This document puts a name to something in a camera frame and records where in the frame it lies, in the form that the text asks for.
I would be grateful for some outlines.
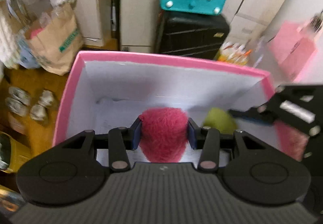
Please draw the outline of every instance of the black suitcase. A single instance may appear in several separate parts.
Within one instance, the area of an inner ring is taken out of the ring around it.
[[[161,11],[154,44],[159,54],[213,59],[230,32],[222,15]]]

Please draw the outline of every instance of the pink package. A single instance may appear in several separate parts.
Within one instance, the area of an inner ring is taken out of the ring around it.
[[[298,82],[308,63],[316,54],[315,40],[302,31],[298,23],[284,22],[269,42],[278,65],[292,82]]]

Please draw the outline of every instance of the pink cloth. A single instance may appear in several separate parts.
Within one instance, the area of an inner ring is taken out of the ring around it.
[[[39,28],[39,29],[33,30],[31,32],[31,34],[30,34],[30,39],[32,39],[33,37],[37,36],[42,30],[43,30],[43,28]]]
[[[289,150],[286,152],[286,154],[297,161],[302,161],[308,142],[308,136],[292,127],[290,128],[290,132],[288,134],[290,137]]]
[[[150,162],[179,162],[186,148],[188,117],[179,108],[143,112],[140,148]]]

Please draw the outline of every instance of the green text on bag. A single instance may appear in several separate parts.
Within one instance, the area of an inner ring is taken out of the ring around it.
[[[63,52],[74,40],[74,38],[80,33],[78,28],[76,28],[69,37],[65,40],[65,42],[59,47],[59,51]]]

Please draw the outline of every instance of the paper bag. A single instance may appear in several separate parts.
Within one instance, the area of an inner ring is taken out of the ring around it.
[[[36,21],[25,34],[33,55],[48,72],[64,75],[70,70],[75,55],[83,45],[70,4],[65,4],[58,15],[30,39],[31,32],[39,28],[39,21]]]

